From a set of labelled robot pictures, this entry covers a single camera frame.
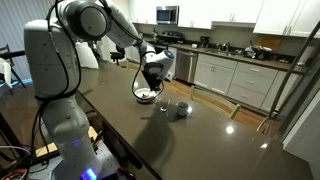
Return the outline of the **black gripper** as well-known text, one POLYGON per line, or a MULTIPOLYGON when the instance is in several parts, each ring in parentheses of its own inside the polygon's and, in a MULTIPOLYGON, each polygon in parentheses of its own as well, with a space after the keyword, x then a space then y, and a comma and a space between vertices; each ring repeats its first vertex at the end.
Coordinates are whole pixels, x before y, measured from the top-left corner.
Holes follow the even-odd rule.
POLYGON ((158 79, 158 76, 162 70, 163 65, 158 63, 148 63, 144 66, 142 73, 152 91, 160 90, 161 80, 158 79))

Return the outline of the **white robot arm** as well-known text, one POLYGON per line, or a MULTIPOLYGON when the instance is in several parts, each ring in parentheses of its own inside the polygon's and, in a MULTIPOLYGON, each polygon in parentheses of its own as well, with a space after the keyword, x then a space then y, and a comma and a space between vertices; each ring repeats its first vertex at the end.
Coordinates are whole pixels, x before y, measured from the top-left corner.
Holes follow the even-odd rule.
POLYGON ((121 48, 136 47, 150 89, 160 89, 174 55, 168 50, 156 52, 111 0, 56 0, 46 19, 24 27, 38 116, 62 156, 52 180, 96 180, 102 171, 88 136, 88 119, 75 99, 81 82, 75 44, 104 36, 121 48))

